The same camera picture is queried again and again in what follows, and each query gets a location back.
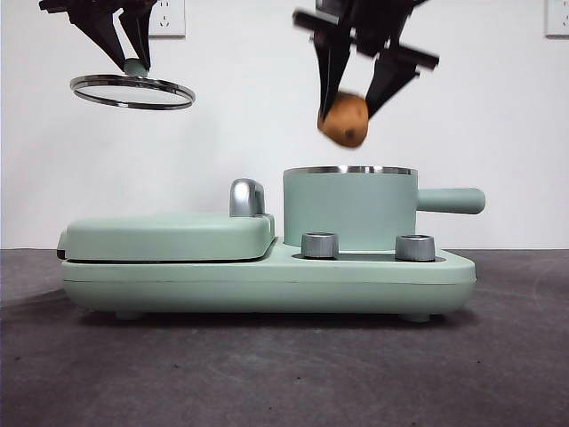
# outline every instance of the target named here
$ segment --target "appliance foot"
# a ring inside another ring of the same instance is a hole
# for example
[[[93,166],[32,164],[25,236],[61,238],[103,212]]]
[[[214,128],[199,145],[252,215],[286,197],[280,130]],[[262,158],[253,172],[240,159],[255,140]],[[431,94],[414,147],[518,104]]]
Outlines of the appliance foot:
[[[427,323],[430,320],[429,314],[400,314],[399,318],[406,322]]]
[[[144,313],[139,311],[116,311],[115,317],[118,320],[138,320],[144,317]]]

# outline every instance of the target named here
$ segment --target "silver knob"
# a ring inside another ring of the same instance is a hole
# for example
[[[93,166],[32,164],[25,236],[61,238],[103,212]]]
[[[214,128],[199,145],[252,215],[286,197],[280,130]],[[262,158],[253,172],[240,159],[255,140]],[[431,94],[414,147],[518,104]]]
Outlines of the silver knob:
[[[431,236],[397,236],[395,257],[402,261],[434,261],[435,239]]]
[[[301,253],[304,258],[334,259],[338,257],[338,235],[333,233],[304,233]]]
[[[265,191],[255,180],[234,180],[229,194],[229,216],[255,216],[265,213]]]

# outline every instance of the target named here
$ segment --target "saucepan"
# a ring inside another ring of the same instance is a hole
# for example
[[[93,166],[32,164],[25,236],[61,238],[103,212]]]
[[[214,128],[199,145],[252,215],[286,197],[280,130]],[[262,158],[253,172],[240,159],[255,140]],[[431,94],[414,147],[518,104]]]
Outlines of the saucepan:
[[[416,170],[388,166],[317,166],[284,171],[284,242],[304,233],[338,234],[340,250],[383,251],[415,234],[417,211],[479,214],[480,189],[418,189]]]

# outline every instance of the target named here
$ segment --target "wall socket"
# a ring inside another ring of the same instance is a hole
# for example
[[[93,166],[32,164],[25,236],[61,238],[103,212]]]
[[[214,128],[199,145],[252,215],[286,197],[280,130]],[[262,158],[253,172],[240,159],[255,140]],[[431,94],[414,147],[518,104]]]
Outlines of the wall socket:
[[[186,1],[158,0],[152,7],[148,35],[151,37],[185,37]]]
[[[569,38],[569,0],[545,0],[545,37]]]

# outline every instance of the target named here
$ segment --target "brown potato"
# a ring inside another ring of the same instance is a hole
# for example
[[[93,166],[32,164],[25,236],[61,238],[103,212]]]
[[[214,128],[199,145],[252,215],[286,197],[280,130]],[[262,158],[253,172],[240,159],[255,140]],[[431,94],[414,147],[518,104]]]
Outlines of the brown potato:
[[[368,122],[365,99],[352,93],[338,92],[326,120],[318,114],[320,132],[342,147],[351,149],[364,142]]]

